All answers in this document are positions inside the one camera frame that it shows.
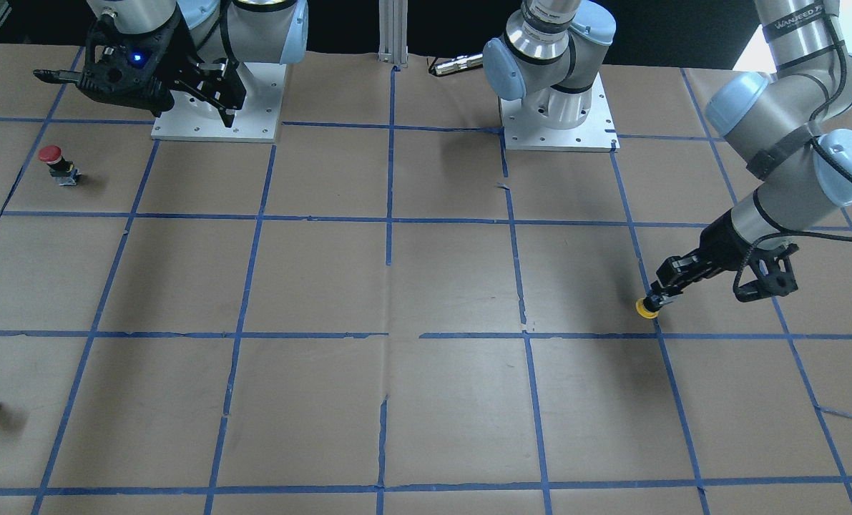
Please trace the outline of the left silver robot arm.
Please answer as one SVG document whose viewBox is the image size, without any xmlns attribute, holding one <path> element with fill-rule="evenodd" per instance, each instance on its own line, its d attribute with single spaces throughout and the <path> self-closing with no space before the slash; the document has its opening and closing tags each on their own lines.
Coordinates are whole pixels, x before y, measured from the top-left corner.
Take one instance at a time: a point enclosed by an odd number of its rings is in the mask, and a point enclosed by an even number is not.
<svg viewBox="0 0 852 515">
<path fill-rule="evenodd" d="M 852 130 L 822 124 L 852 108 L 852 54 L 840 34 L 837 1 L 758 1 L 775 79 L 746 72 L 706 106 L 716 130 L 760 186 L 700 234 L 698 247 L 667 258 L 636 310 L 655 318 L 688 286 L 734 273 L 737 300 L 798 289 L 795 237 L 852 203 Z M 592 1 L 524 1 L 504 33 L 482 49 L 497 97 L 534 109 L 542 126 L 578 127 L 612 45 L 614 16 Z"/>
</svg>

